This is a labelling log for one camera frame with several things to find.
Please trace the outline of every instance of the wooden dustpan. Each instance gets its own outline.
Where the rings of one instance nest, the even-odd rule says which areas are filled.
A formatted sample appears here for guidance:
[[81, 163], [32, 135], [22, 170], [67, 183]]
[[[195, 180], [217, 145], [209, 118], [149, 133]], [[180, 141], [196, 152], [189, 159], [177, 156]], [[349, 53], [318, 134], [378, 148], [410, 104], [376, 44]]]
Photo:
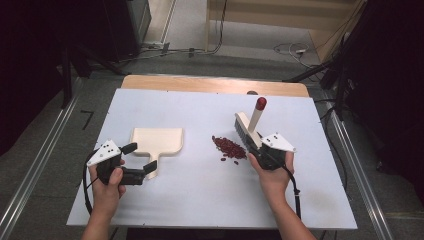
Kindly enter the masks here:
[[[150, 162], [158, 161], [159, 156], [172, 155], [179, 152], [183, 146], [182, 128], [134, 128], [131, 142], [138, 145], [135, 154], [150, 155]], [[147, 175], [148, 179], [157, 176], [157, 169]]]

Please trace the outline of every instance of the red brush handle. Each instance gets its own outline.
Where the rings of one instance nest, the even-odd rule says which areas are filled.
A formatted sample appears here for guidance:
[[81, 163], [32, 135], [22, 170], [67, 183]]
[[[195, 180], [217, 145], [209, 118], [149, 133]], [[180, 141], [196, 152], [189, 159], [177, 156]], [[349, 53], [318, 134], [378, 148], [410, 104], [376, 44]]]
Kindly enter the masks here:
[[258, 101], [256, 101], [256, 110], [262, 111], [264, 110], [266, 106], [266, 99], [264, 97], [260, 97], [258, 98]]

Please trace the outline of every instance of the hand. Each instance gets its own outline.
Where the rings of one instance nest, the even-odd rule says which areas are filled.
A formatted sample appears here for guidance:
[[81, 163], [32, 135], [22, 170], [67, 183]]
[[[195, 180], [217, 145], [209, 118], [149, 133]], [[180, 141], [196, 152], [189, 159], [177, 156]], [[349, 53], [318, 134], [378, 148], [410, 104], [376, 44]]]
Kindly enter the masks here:
[[[97, 165], [89, 167], [90, 179], [93, 182], [97, 178]], [[119, 185], [123, 177], [123, 171], [121, 168], [115, 168], [113, 170], [109, 184], [104, 185], [100, 180], [96, 180], [92, 184], [93, 188], [93, 212], [92, 215], [101, 218], [105, 221], [110, 221], [115, 215], [116, 209], [118, 208], [119, 199], [124, 195], [126, 188], [124, 185]]]
[[[251, 165], [259, 175], [262, 191], [271, 207], [282, 200], [286, 201], [285, 192], [290, 181], [290, 177], [286, 170], [282, 168], [273, 171], [263, 170], [253, 154], [249, 153], [248, 157]], [[292, 174], [294, 173], [293, 160], [294, 153], [286, 152], [286, 167]]]

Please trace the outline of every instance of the wrist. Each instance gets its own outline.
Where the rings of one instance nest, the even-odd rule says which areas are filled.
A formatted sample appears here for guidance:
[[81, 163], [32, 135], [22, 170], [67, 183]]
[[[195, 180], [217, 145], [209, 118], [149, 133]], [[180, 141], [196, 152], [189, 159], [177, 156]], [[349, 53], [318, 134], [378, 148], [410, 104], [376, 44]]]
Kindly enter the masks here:
[[99, 225], [108, 225], [110, 224], [112, 220], [111, 216], [108, 216], [101, 210], [97, 210], [96, 208], [93, 209], [93, 212], [90, 216], [90, 222], [93, 221], [95, 224]]
[[268, 192], [265, 193], [269, 206], [274, 211], [282, 207], [288, 206], [286, 195], [284, 192]]
[[275, 216], [284, 216], [287, 211], [292, 211], [290, 205], [285, 200], [270, 203], [270, 207]]
[[269, 204], [280, 204], [286, 201], [286, 191], [280, 186], [278, 187], [265, 187], [262, 185], [262, 192], [264, 193]]

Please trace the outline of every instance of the wooden table edge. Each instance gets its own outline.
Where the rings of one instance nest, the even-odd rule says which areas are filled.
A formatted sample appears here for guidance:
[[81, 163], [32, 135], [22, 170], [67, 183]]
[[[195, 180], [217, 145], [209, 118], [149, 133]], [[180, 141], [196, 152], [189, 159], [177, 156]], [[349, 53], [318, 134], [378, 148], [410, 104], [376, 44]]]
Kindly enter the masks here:
[[247, 94], [254, 91], [265, 96], [309, 97], [306, 86], [301, 83], [223, 77], [128, 75], [124, 78], [121, 88], [230, 94]]

